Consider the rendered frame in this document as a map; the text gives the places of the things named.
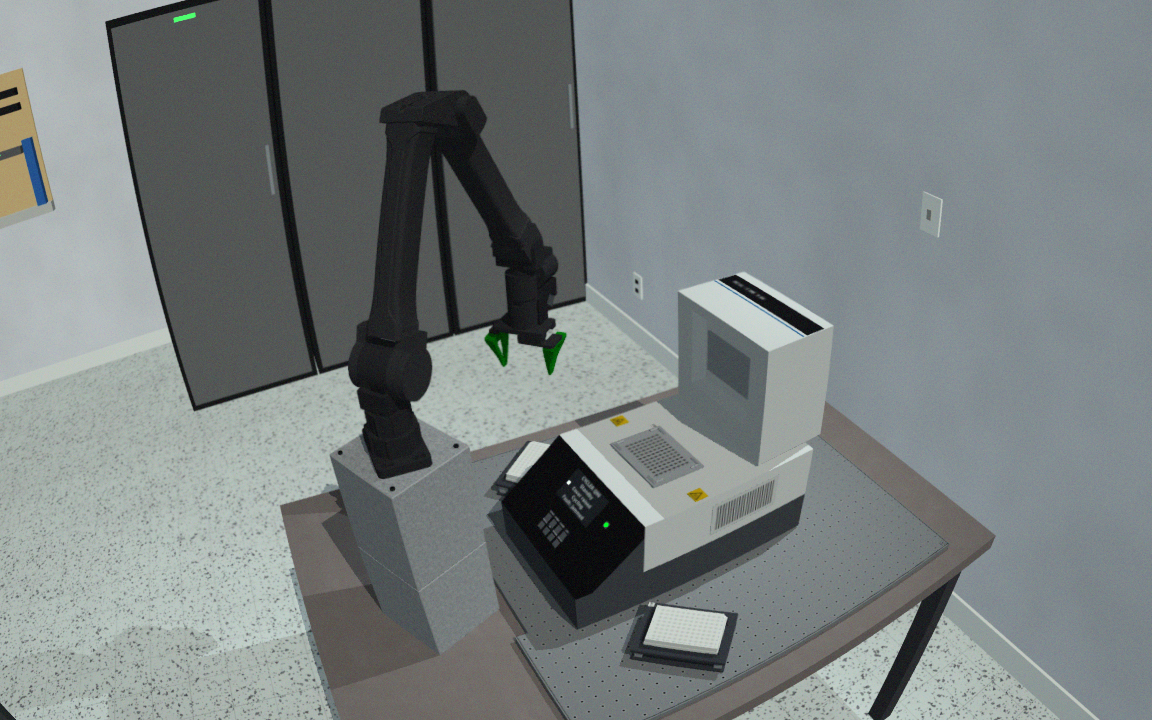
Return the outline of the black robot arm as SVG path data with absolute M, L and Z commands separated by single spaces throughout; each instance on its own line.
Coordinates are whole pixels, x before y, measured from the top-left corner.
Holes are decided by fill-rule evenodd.
M 500 176 L 480 137 L 486 115 L 477 97 L 465 94 L 465 90 L 416 92 L 380 113 L 379 123 L 387 123 L 387 167 L 374 293 L 369 323 L 358 323 L 348 363 L 349 381 L 358 387 L 358 404 L 367 420 L 362 433 L 380 479 L 433 465 L 411 407 L 429 391 L 433 376 L 429 332 L 419 331 L 416 310 L 422 209 L 433 143 L 483 217 L 497 266 L 509 266 L 507 300 L 520 305 L 538 297 L 541 325 L 558 293 L 552 276 L 558 272 L 556 256 L 552 247 L 543 247 L 538 225 L 518 209 Z

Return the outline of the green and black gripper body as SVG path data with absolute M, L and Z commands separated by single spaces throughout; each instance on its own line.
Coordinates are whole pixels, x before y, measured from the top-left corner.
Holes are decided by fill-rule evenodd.
M 507 300 L 508 313 L 500 316 L 498 323 L 492 325 L 488 333 L 517 334 L 518 344 L 531 344 L 541 348 L 554 348 L 562 340 L 562 334 L 550 334 L 547 332 L 556 328 L 556 319 L 547 318 L 539 325 L 538 297 L 520 302 Z

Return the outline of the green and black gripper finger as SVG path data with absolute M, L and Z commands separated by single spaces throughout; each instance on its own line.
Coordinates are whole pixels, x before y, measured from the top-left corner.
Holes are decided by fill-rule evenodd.
M 558 354 L 561 351 L 561 347 L 564 343 L 566 333 L 556 332 L 556 334 L 562 334 L 562 340 L 554 348 L 541 348 L 545 363 L 547 363 L 547 372 L 552 374 L 554 372 L 554 366 L 556 366 Z
M 505 334 L 506 334 L 506 336 L 505 336 Z M 502 338 L 502 340 L 500 340 L 500 338 Z M 503 353 L 503 355 L 500 354 L 500 348 L 498 346 L 498 341 L 499 340 L 500 340 L 500 344 L 502 344 L 502 353 Z M 508 361 L 508 341 L 509 341 L 509 334 L 508 333 L 502 333 L 502 332 L 500 332 L 499 334 L 488 333 L 485 336 L 486 344 L 488 344 L 488 347 L 492 348 L 492 351 L 497 355 L 498 361 L 500 361 L 500 365 L 502 365 L 502 366 L 506 366 L 507 365 L 507 361 Z

